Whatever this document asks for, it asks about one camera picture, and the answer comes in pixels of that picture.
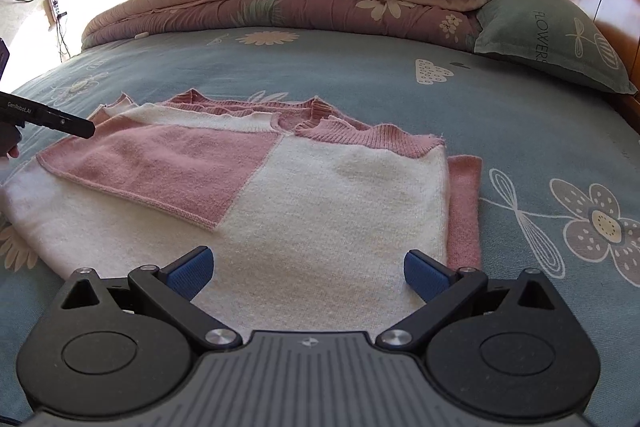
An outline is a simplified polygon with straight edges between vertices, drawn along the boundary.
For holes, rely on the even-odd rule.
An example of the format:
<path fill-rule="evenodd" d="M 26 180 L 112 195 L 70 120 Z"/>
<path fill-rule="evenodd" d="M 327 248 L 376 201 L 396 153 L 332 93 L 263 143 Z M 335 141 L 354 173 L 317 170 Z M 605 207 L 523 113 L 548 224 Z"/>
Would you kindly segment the person's left hand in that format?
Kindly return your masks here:
<path fill-rule="evenodd" d="M 0 165 L 8 165 L 12 159 L 17 158 L 18 156 L 20 156 L 20 151 L 16 146 L 14 146 L 11 148 L 11 150 L 9 150 L 9 152 L 2 153 L 0 155 Z"/>

